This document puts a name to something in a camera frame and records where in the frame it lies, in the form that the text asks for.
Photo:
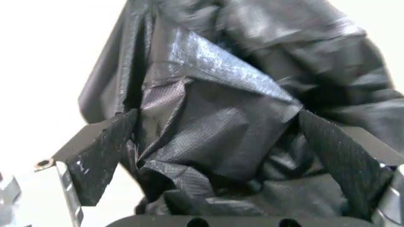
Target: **white background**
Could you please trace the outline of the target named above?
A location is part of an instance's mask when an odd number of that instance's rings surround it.
[[[0,169],[30,171],[85,125],[77,98],[124,2],[0,0]],[[368,31],[403,92],[404,1],[331,2]],[[83,225],[130,215],[141,197],[119,167],[99,205],[85,209]]]

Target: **hole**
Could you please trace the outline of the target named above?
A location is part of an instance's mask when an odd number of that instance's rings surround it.
[[[188,222],[186,227],[209,227],[209,223],[202,218],[194,218]]]
[[[283,219],[279,222],[279,227],[301,227],[301,225],[294,219]]]
[[[38,162],[38,166],[40,166],[40,167],[44,167],[45,165],[47,165],[47,164],[49,164],[49,160],[44,160],[44,161],[42,161],[42,162]]]

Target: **silver metal part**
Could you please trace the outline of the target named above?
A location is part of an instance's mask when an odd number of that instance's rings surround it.
[[[12,222],[12,206],[18,195],[20,187],[11,174],[1,174],[0,178],[0,226]]]
[[[0,205],[12,204],[20,192],[20,187],[13,175],[2,175],[2,180],[0,181]]]
[[[395,171],[394,178],[383,195],[372,221],[380,227],[404,226],[404,165]]]
[[[55,160],[53,158],[49,158],[49,159],[45,159],[45,160],[38,162],[34,166],[34,168],[35,168],[35,171],[41,171],[41,170],[44,170],[44,169],[47,169],[47,168],[53,166],[54,163],[55,163]]]
[[[66,164],[47,160],[38,163],[34,173],[17,178],[21,195],[7,207],[11,221],[0,222],[0,227],[81,225],[83,211]]]

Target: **crumpled black fabric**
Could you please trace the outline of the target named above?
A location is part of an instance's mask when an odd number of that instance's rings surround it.
[[[363,29],[324,0],[128,0],[123,18],[116,113],[139,109],[123,161],[137,214],[368,218],[298,118],[404,154],[404,98]]]

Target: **black bag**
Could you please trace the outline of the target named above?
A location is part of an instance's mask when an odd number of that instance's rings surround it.
[[[109,119],[55,156],[83,205],[120,161],[137,214],[369,220],[404,160],[403,96],[323,0],[128,0],[79,102]]]

